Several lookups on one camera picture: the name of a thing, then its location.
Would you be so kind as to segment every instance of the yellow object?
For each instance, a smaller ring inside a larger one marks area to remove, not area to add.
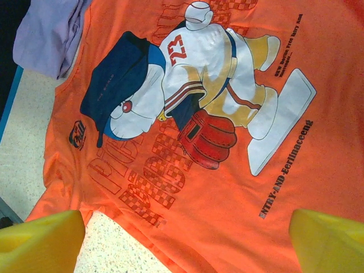
[[[289,234],[303,273],[364,272],[364,224],[298,209]]]
[[[77,210],[0,230],[0,273],[73,272],[85,237]]]
[[[158,115],[157,119],[159,121],[166,121],[167,120],[167,118],[164,115],[164,109],[162,110],[162,112],[160,112],[160,114]]]

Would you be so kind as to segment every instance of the cartoon face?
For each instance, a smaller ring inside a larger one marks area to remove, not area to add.
[[[164,108],[163,76],[161,66],[149,64],[143,85],[113,110],[110,129],[117,138],[131,139],[149,131]]]

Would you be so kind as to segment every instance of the purple cloth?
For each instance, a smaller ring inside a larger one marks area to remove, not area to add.
[[[71,67],[92,0],[32,0],[17,32],[14,61],[53,78]]]

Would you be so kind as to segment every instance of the orange t-shirt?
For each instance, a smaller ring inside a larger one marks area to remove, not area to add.
[[[28,220],[118,222],[173,272],[298,272],[293,210],[364,221],[360,1],[94,0]]]

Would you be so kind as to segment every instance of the logo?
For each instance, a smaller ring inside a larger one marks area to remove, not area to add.
[[[76,121],[75,125],[73,125],[73,129],[69,134],[69,142],[80,151],[84,147],[86,136],[85,136],[86,127],[83,125],[82,121]]]

